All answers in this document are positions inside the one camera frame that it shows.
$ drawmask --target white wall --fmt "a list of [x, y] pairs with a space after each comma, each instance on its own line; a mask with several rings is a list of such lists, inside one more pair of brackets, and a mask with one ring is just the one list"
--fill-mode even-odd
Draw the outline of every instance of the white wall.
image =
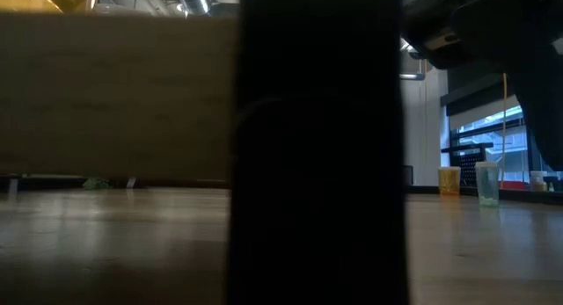
[[431, 69], [424, 81], [401, 81], [406, 117], [405, 164], [413, 166], [415, 185], [438, 185], [440, 149], [449, 142], [448, 121], [440, 107], [440, 96], [448, 89], [446, 73]]

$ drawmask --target clear plastic cup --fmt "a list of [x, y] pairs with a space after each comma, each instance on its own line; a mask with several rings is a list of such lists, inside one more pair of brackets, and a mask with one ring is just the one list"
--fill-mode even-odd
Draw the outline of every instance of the clear plastic cup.
[[495, 162], [475, 163], [479, 204], [486, 207], [499, 206], [499, 165]]
[[459, 196], [459, 179], [461, 176], [460, 167], [438, 168], [438, 179], [441, 195]]

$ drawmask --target wooden floor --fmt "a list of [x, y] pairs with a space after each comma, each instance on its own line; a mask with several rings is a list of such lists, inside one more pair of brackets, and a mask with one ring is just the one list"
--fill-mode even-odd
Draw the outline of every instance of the wooden floor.
[[[413, 304], [563, 304], [563, 207], [413, 196]], [[220, 304], [228, 192], [0, 198], [2, 304]]]

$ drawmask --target plastic cup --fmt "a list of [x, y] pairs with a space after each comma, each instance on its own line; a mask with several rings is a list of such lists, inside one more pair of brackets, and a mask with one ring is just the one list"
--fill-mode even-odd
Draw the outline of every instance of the plastic cup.
[[438, 168], [438, 179], [441, 195], [459, 196], [459, 179], [461, 176], [460, 167]]
[[485, 207], [499, 206], [499, 165], [495, 162], [475, 163], [479, 204]]

